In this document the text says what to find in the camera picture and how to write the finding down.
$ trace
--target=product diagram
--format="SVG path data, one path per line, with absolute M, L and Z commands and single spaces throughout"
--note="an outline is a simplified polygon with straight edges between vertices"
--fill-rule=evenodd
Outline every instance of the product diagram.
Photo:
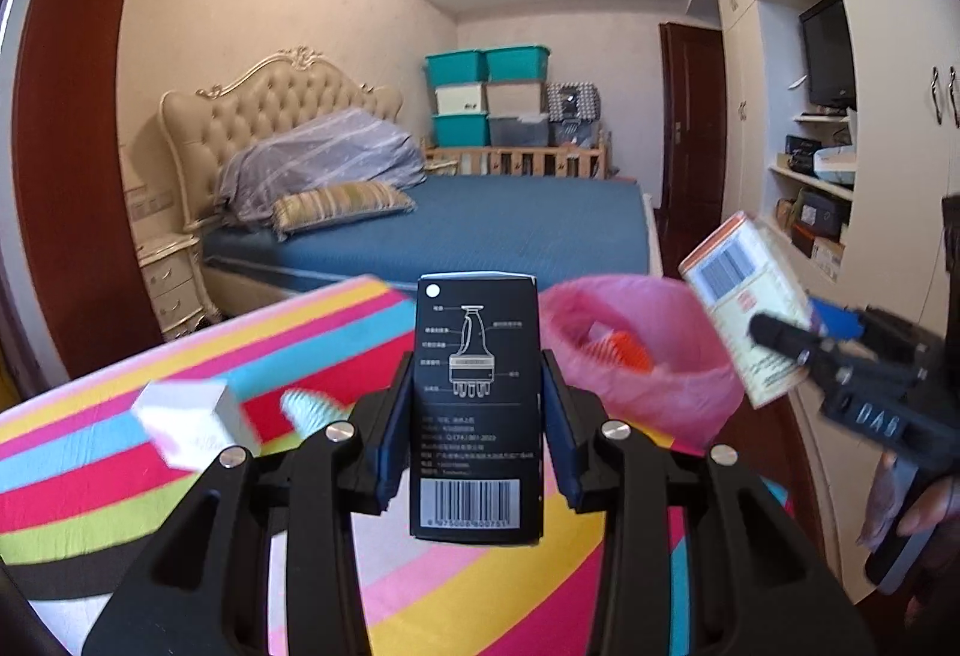
M 450 356 L 450 383 L 453 392 L 463 398 L 490 395 L 496 360 L 487 349 L 487 330 L 480 311 L 483 305 L 462 305 L 467 316 L 460 332 L 460 349 Z

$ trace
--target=beige wallpaper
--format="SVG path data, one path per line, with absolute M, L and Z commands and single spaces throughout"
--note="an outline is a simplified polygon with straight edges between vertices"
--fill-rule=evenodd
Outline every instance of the beige wallpaper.
M 134 237 L 179 230 L 173 161 L 157 131 L 168 89 L 227 83 L 260 58 L 309 44 L 357 82 L 400 87 L 400 121 L 429 130 L 424 55 L 456 47 L 453 20 L 423 0 L 126 0 L 117 127 Z
M 664 70 L 659 24 L 705 23 L 626 11 L 520 13 L 461 22 L 461 49 L 502 44 L 550 47 L 550 80 L 593 82 L 613 133 L 613 162 L 637 178 L 654 205 L 664 175 Z

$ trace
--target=beige storage bin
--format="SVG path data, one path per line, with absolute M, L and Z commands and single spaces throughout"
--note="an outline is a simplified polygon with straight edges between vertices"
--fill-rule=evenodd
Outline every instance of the beige storage bin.
M 437 89 L 438 115 L 478 115 L 487 111 L 482 82 L 443 85 Z
M 545 112 L 545 87 L 542 82 L 488 82 L 488 111 L 494 118 L 516 118 Z

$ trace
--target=pink plastic bag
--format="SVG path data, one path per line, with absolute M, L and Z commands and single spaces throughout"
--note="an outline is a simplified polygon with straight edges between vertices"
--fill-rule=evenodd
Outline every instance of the pink plastic bag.
M 697 298 L 675 279 L 611 275 L 562 282 L 539 297 L 541 345 L 563 378 L 616 418 L 704 448 L 743 399 L 730 356 Z M 584 353 L 594 323 L 637 337 L 656 368 L 638 373 Z

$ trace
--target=television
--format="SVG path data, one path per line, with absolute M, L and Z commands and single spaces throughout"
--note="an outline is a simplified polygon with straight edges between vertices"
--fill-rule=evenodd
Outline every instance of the television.
M 800 15 L 810 103 L 856 109 L 853 45 L 843 0 L 823 0 Z

